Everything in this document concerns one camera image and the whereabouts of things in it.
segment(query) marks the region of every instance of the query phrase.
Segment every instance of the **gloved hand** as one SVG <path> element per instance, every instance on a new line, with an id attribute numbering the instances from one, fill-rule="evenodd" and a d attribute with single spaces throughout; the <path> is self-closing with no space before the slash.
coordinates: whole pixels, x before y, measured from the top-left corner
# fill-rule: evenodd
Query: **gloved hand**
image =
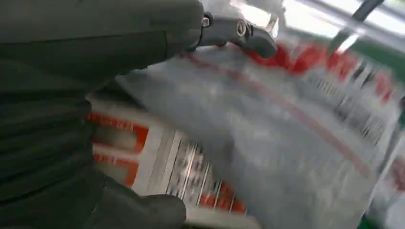
<path id="1" fill-rule="evenodd" d="M 180 200 L 94 169 L 85 95 L 196 44 L 202 18 L 198 0 L 0 1 L 0 228 L 181 226 Z"/>

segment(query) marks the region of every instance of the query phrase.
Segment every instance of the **package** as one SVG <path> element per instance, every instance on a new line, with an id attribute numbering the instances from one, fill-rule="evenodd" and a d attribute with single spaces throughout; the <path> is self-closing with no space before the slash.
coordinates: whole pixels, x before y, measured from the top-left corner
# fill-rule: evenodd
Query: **package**
<path id="1" fill-rule="evenodd" d="M 354 229 L 391 164 L 402 87 L 373 60 L 282 41 L 268 60 L 205 47 L 117 81 L 198 140 L 264 228 Z"/>
<path id="2" fill-rule="evenodd" d="M 260 229 L 243 203 L 218 179 L 201 146 L 153 115 L 116 99 L 88 97 L 97 166 L 139 195 L 181 198 L 192 225 Z"/>
<path id="3" fill-rule="evenodd" d="M 405 133 L 401 134 L 394 151 L 397 156 L 377 185 L 366 214 L 381 229 L 402 229 L 405 225 Z"/>

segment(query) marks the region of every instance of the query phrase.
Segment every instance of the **red printed label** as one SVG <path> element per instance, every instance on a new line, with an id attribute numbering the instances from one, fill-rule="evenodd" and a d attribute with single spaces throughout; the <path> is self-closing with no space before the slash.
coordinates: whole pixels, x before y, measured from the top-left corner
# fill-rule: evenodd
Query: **red printed label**
<path id="1" fill-rule="evenodd" d="M 124 177 L 121 176 L 120 174 L 120 169 L 116 169 L 114 171 L 114 168 L 107 168 L 107 175 L 115 178 L 118 181 L 122 181 L 121 183 L 127 187 L 132 187 L 132 185 L 135 182 L 135 178 L 137 177 L 137 172 L 138 172 L 138 166 L 139 164 L 135 161 L 128 161 L 128 160 L 122 160 L 122 159 L 117 159 L 114 156 L 106 156 L 106 155 L 101 155 L 98 153 L 93 154 L 94 160 L 98 164 L 108 164 L 112 166 L 117 166 L 120 168 L 124 168 L 126 170 Z"/>
<path id="2" fill-rule="evenodd" d="M 94 112 L 91 112 L 86 119 L 100 125 L 93 134 L 93 143 L 133 153 L 142 152 L 148 136 L 148 128 Z"/>

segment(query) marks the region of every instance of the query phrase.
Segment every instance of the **red stripe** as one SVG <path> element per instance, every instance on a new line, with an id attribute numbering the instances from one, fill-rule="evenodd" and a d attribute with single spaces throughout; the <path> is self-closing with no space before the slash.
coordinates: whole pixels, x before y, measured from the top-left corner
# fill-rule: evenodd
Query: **red stripe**
<path id="1" fill-rule="evenodd" d="M 274 93 L 269 88 L 264 87 L 260 82 L 251 80 L 249 77 L 237 72 L 236 70 L 222 69 L 217 65 L 203 62 L 195 58 L 191 54 L 184 54 L 181 57 L 187 58 L 191 63 L 199 68 L 211 69 L 220 73 L 220 75 L 226 75 L 235 80 L 238 80 L 244 84 L 255 87 L 258 91 L 266 94 L 270 99 L 273 99 L 279 106 L 286 109 L 291 115 L 295 116 L 298 120 L 305 123 L 309 128 L 314 130 L 321 138 L 323 138 L 330 145 L 335 147 L 346 159 L 352 162 L 353 166 L 359 170 L 364 177 L 371 175 L 371 169 L 366 163 L 364 163 L 349 147 L 342 143 L 337 137 L 335 137 L 329 130 L 321 126 L 315 119 L 305 114 L 300 109 L 296 108 L 293 104 L 283 99 L 277 93 Z"/>

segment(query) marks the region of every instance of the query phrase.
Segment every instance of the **plastic bag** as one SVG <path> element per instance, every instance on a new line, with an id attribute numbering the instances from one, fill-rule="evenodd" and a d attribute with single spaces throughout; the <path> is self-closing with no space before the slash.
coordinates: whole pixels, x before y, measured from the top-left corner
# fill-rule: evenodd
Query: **plastic bag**
<path id="1" fill-rule="evenodd" d="M 405 225 L 405 133 L 401 134 L 394 151 L 397 156 L 377 185 L 366 214 L 382 229 L 402 229 Z"/>
<path id="2" fill-rule="evenodd" d="M 270 60 L 201 48 L 117 81 L 200 141 L 264 228 L 354 229 L 393 158 L 390 71 L 310 43 L 278 47 Z"/>

